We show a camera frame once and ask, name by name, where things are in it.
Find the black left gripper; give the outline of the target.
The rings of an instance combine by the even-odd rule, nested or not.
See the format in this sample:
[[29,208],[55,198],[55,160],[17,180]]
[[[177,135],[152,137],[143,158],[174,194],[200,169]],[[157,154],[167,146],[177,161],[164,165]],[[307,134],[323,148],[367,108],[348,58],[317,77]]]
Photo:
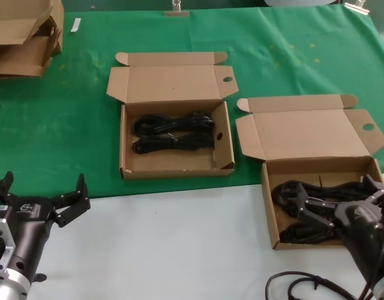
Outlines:
[[9,192],[14,182],[11,171],[0,179],[0,271],[11,269],[29,282],[45,280],[37,268],[53,221],[63,228],[91,208],[84,174],[78,177],[76,189],[42,203],[43,197],[22,197],[13,205]]

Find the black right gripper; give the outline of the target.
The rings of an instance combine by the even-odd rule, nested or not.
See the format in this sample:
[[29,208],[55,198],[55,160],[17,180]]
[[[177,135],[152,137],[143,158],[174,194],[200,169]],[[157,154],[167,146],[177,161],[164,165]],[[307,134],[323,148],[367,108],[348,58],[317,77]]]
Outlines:
[[299,184],[296,188],[297,218],[321,233],[330,233],[336,227],[365,280],[379,281],[384,278],[384,225],[381,224],[384,184],[367,174],[363,177],[363,186],[370,194],[365,201],[345,202],[336,208],[335,204],[312,200]]

